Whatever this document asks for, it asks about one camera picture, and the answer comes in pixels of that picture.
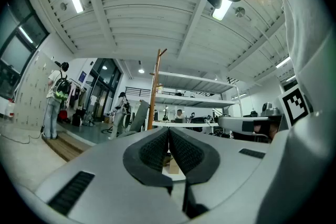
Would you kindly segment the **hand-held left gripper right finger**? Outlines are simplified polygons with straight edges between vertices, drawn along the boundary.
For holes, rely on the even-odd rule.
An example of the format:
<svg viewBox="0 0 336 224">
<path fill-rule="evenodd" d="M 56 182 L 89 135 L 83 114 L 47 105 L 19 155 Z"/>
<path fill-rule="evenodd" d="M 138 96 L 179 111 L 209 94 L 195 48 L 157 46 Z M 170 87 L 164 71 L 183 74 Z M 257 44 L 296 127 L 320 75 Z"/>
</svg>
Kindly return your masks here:
<svg viewBox="0 0 336 224">
<path fill-rule="evenodd" d="M 186 206 L 180 212 L 186 220 L 169 224 L 255 224 L 263 190 L 244 190 L 269 144 L 220 138 L 191 130 L 171 127 L 170 150 L 186 176 Z"/>
</svg>

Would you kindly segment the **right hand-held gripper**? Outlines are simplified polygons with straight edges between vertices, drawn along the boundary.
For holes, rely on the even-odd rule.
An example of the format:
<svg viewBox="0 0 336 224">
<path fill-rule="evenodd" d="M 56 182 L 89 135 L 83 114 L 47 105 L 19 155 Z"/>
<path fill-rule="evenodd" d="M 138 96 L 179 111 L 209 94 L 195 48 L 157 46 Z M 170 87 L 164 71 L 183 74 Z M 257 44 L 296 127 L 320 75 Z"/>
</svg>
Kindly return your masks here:
<svg viewBox="0 0 336 224">
<path fill-rule="evenodd" d="M 296 122 L 310 114 L 305 95 L 298 85 L 282 93 L 272 103 L 273 109 L 279 111 L 278 132 L 291 129 Z M 217 123 L 226 130 L 243 134 L 255 135 L 254 126 L 270 121 L 269 117 L 231 117 L 221 116 Z"/>
</svg>

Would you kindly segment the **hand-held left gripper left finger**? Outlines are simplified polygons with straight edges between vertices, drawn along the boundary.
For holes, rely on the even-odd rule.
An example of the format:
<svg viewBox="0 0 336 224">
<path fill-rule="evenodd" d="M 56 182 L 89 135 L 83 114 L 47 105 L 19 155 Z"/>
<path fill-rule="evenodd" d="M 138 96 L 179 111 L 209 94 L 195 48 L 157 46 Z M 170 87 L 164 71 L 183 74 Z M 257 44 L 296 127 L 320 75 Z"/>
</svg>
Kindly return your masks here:
<svg viewBox="0 0 336 224">
<path fill-rule="evenodd" d="M 134 143 L 166 131 L 160 127 L 91 147 L 50 174 L 35 195 L 47 205 L 79 172 L 91 177 L 66 214 L 80 224 L 182 224 L 188 217 L 165 187 L 146 186 L 123 164 L 124 151 Z"/>
</svg>

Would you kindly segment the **wooden coat rack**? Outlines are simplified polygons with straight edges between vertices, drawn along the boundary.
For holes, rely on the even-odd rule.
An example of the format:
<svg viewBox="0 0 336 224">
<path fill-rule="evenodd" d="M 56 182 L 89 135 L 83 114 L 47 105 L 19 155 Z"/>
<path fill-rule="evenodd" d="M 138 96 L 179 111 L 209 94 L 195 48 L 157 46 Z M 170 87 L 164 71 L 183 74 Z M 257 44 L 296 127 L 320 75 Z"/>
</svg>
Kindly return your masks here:
<svg viewBox="0 0 336 224">
<path fill-rule="evenodd" d="M 155 97 L 156 97 L 156 89 L 158 87 L 160 62 L 161 62 L 162 55 L 166 51 L 167 51 L 166 48 L 164 50 L 161 50 L 161 49 L 158 50 L 154 72 L 151 73 L 151 75 L 153 76 L 153 83 L 152 83 L 152 89 L 151 89 L 151 98 L 150 98 L 147 130 L 151 130 L 152 127 L 153 127 Z"/>
</svg>

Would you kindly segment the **black and green backpack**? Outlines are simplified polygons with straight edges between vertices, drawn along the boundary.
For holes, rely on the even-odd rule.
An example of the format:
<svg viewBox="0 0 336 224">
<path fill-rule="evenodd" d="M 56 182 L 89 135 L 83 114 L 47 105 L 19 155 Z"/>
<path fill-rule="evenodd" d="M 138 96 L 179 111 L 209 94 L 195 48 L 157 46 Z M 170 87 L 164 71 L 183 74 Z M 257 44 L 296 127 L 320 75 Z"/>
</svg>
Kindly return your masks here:
<svg viewBox="0 0 336 224">
<path fill-rule="evenodd" d="M 55 99 L 66 101 L 71 90 L 71 82 L 67 78 L 60 78 L 52 90 Z"/>
</svg>

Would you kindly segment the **long white curved desk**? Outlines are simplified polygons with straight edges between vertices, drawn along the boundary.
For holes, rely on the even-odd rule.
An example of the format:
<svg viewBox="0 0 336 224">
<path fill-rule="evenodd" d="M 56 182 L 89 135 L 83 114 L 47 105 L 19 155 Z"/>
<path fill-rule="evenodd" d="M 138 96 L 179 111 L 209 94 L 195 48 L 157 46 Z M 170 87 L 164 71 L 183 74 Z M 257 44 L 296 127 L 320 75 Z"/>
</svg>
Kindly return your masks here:
<svg viewBox="0 0 336 224">
<path fill-rule="evenodd" d="M 178 108 L 212 109 L 239 105 L 243 115 L 240 92 L 235 84 L 171 72 L 158 72 L 154 109 L 165 113 Z"/>
</svg>

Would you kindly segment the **wooden step platform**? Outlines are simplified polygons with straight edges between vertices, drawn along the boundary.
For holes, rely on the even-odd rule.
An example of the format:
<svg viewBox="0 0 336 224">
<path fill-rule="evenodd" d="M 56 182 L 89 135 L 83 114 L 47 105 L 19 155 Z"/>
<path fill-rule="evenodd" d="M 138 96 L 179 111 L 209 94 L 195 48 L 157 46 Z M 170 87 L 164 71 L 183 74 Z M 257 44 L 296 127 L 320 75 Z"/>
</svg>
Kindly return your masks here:
<svg viewBox="0 0 336 224">
<path fill-rule="evenodd" d="M 64 161 L 69 162 L 80 154 L 90 149 L 87 145 L 76 138 L 66 134 L 65 132 L 58 132 L 56 139 L 43 138 L 44 142 Z"/>
</svg>

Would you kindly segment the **black bag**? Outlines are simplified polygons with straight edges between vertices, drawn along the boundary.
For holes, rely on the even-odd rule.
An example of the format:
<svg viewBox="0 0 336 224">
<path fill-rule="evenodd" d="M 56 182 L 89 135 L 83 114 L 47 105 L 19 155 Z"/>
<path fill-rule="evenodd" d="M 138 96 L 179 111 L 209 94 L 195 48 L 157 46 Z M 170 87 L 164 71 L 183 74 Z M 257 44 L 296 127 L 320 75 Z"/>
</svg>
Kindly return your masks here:
<svg viewBox="0 0 336 224">
<path fill-rule="evenodd" d="M 80 127 L 82 125 L 82 118 L 79 114 L 75 113 L 73 116 L 72 116 L 72 121 L 71 121 L 71 124 L 73 126 L 77 126 L 77 127 Z"/>
</svg>

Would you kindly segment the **black framed glass doors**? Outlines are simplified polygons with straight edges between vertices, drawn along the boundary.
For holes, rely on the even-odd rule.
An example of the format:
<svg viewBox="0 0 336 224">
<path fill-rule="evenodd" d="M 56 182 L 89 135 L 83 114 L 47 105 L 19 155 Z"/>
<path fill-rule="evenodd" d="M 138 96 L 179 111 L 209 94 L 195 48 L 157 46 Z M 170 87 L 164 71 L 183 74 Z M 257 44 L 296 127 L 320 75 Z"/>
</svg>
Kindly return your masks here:
<svg viewBox="0 0 336 224">
<path fill-rule="evenodd" d="M 88 90 L 84 108 L 94 122 L 104 121 L 112 107 L 121 71 L 113 59 L 98 58 L 86 80 Z"/>
</svg>

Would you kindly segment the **person's white shirt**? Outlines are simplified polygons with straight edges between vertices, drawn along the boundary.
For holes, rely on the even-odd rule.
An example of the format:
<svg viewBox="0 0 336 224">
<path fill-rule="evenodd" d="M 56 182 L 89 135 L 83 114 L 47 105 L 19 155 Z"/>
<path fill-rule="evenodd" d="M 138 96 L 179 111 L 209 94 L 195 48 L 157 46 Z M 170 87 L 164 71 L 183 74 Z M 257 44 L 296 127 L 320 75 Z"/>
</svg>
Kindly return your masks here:
<svg viewBox="0 0 336 224">
<path fill-rule="evenodd" d="M 257 224 L 336 224 L 336 22 L 324 0 L 283 0 L 288 51 L 313 113 L 290 129 Z"/>
</svg>

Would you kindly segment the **grey locker cabinet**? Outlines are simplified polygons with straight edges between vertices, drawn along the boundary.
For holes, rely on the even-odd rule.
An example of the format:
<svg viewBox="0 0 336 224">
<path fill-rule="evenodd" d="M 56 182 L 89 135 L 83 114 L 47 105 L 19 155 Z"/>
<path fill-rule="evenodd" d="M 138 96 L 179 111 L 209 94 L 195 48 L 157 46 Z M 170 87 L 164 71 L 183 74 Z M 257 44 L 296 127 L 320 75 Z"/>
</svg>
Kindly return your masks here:
<svg viewBox="0 0 336 224">
<path fill-rule="evenodd" d="M 58 66 L 45 53 L 32 57 L 22 77 L 15 97 L 14 125 L 25 130 L 39 131 L 43 125 L 48 77 Z"/>
</svg>

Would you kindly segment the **black framed window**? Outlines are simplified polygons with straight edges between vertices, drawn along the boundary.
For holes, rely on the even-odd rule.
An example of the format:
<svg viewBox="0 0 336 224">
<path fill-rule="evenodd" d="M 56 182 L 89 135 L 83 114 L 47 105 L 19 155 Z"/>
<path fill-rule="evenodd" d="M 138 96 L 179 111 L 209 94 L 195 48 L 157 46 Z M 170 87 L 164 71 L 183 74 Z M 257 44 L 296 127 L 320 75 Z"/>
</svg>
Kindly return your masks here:
<svg viewBox="0 0 336 224">
<path fill-rule="evenodd" d="M 49 32 L 29 0 L 0 8 L 0 97 L 12 98 L 33 54 Z"/>
</svg>

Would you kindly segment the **clothes rail with garments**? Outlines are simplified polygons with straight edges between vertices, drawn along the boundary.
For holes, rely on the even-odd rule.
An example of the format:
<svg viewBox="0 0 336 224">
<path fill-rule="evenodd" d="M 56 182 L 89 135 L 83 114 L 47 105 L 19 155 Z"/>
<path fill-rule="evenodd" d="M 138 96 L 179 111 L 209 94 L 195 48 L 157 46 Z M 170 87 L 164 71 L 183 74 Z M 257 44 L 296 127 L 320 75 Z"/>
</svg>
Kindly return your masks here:
<svg viewBox="0 0 336 224">
<path fill-rule="evenodd" d="M 70 79 L 70 93 L 65 101 L 66 110 L 84 110 L 84 102 L 86 100 L 87 88 L 81 86 L 78 82 Z"/>
</svg>

